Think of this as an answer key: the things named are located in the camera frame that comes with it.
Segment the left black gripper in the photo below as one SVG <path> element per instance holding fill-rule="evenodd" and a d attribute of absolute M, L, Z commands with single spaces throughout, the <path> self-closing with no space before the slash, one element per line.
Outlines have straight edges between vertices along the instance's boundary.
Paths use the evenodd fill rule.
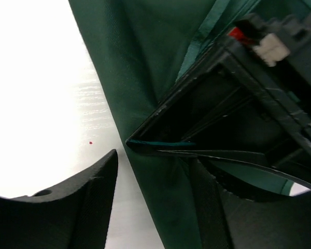
<path fill-rule="evenodd" d="M 311 6 L 302 17 L 299 10 L 250 13 L 235 23 L 241 37 L 225 39 L 224 150 L 311 153 Z"/>

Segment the dark green cloth napkin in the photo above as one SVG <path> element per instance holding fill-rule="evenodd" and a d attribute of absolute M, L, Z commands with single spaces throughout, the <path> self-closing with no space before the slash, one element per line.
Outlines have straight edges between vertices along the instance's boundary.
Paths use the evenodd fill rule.
<path fill-rule="evenodd" d="M 215 38 L 256 11 L 283 17 L 292 1 L 70 1 L 125 141 L 175 83 L 193 40 Z M 127 149 L 133 172 L 165 248 L 201 248 L 187 165 Z"/>

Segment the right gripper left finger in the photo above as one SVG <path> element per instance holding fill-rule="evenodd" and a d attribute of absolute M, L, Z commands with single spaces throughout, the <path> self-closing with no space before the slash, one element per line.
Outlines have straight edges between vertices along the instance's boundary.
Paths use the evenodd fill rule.
<path fill-rule="evenodd" d="M 31 197 L 0 197 L 0 248 L 104 248 L 118 154 Z"/>

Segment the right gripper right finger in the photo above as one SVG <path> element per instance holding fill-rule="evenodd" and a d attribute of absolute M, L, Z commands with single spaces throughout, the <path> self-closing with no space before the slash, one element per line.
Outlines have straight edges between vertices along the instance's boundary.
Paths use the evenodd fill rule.
<path fill-rule="evenodd" d="M 189 174 L 202 248 L 311 248 L 311 191 L 259 189 L 202 158 Z"/>

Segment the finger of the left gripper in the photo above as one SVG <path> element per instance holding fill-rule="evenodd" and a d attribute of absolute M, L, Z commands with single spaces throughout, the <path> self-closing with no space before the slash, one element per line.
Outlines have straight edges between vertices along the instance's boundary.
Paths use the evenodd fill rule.
<path fill-rule="evenodd" d="M 243 164 L 287 178 L 311 190 L 311 167 L 298 163 L 298 158 L 303 154 L 302 149 L 296 149 L 278 160 L 272 160 L 263 153 L 239 150 L 160 149 L 158 152 L 178 157 L 199 156 L 212 160 Z"/>
<path fill-rule="evenodd" d="M 127 139 L 132 150 L 224 150 L 222 120 L 229 98 L 222 86 L 224 41 L 212 45 L 170 90 L 158 108 Z"/>

